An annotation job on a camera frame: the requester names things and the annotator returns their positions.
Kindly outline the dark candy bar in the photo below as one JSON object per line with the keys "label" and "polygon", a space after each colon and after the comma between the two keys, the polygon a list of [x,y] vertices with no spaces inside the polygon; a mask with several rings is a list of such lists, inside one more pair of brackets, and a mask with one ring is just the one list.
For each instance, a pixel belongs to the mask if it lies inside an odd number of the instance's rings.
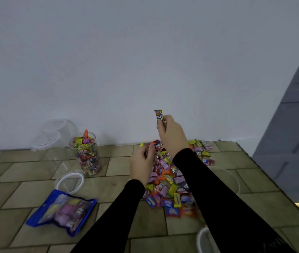
{"label": "dark candy bar", "polygon": [[164,119],[163,110],[162,109],[156,109],[156,110],[154,110],[154,112],[156,113],[157,121],[161,120],[164,127],[166,127],[166,120]]}

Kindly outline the person's left forearm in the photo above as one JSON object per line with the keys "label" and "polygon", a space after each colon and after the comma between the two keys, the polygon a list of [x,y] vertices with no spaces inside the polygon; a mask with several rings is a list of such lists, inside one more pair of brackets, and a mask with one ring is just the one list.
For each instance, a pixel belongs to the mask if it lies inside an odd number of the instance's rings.
{"label": "person's left forearm", "polygon": [[122,192],[80,239],[71,253],[123,253],[144,192],[145,187],[141,181],[129,180]]}

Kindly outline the grey panelled door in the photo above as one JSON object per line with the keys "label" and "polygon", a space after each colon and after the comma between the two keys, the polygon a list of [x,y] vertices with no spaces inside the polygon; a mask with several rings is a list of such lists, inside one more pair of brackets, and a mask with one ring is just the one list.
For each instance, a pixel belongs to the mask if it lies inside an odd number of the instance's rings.
{"label": "grey panelled door", "polygon": [[294,203],[299,203],[299,67],[253,160]]}

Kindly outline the pile of colourful wrapped candies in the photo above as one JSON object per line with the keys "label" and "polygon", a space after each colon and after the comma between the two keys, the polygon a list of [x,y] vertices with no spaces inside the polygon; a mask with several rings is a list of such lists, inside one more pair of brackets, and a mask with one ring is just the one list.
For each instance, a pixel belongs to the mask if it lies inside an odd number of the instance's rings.
{"label": "pile of colourful wrapped candies", "polygon": [[[155,156],[142,199],[150,208],[162,207],[166,217],[186,216],[202,219],[201,211],[186,181],[185,174],[173,163],[172,156],[160,140],[135,145],[133,153],[143,147],[146,148],[143,155],[148,157],[148,147],[151,144],[155,146]],[[203,163],[201,173],[197,168],[191,168],[192,181],[196,182],[198,190],[203,192],[206,182],[215,178],[211,172],[211,167],[215,163],[210,154],[213,145],[208,141],[197,139],[190,140],[188,144],[191,151]]]}

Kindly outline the person's right hand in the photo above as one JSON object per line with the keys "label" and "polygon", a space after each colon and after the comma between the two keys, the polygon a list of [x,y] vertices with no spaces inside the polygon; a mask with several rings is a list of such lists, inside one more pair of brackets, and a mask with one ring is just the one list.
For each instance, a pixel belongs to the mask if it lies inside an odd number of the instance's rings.
{"label": "person's right hand", "polygon": [[183,128],[171,115],[164,115],[166,120],[165,139],[161,141],[164,148],[171,155],[172,158],[176,156],[183,149],[189,149],[189,144]]}

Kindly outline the person's right forearm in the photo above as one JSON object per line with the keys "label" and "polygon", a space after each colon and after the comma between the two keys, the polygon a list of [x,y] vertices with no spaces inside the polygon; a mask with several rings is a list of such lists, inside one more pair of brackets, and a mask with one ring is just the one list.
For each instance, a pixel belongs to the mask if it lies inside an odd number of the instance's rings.
{"label": "person's right forearm", "polygon": [[296,253],[189,147],[169,150],[221,253]]}

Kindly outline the person's left hand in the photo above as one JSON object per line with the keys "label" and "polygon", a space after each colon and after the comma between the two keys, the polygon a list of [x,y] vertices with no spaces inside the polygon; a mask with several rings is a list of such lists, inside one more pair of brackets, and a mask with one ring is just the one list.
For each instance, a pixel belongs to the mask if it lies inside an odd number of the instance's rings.
{"label": "person's left hand", "polygon": [[130,179],[146,186],[152,174],[153,160],[147,159],[148,146],[142,146],[130,158]]}

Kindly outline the blue clear candy bag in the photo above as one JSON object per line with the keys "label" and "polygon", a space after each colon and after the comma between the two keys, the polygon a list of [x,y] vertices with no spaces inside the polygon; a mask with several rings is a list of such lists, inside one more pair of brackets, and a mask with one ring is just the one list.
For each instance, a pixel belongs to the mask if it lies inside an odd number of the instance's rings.
{"label": "blue clear candy bag", "polygon": [[54,189],[43,204],[27,219],[26,225],[36,228],[53,224],[75,237],[93,211],[97,199],[85,200]]}

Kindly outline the empty clear plastic jar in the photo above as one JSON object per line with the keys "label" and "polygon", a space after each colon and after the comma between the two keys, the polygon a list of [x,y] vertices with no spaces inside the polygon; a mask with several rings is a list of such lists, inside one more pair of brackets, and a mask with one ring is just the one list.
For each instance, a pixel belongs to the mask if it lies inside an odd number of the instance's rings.
{"label": "empty clear plastic jar", "polygon": [[80,191],[84,182],[85,177],[82,172],[69,172],[55,181],[54,189],[72,196]]}
{"label": "empty clear plastic jar", "polygon": [[198,232],[196,247],[198,253],[221,253],[207,226]]}
{"label": "empty clear plastic jar", "polygon": [[236,195],[240,195],[241,184],[238,177],[234,173],[221,167],[209,166],[208,168]]}
{"label": "empty clear plastic jar", "polygon": [[67,119],[52,119],[42,125],[31,143],[31,150],[40,161],[68,161],[72,156],[69,141],[79,132],[76,124]]}

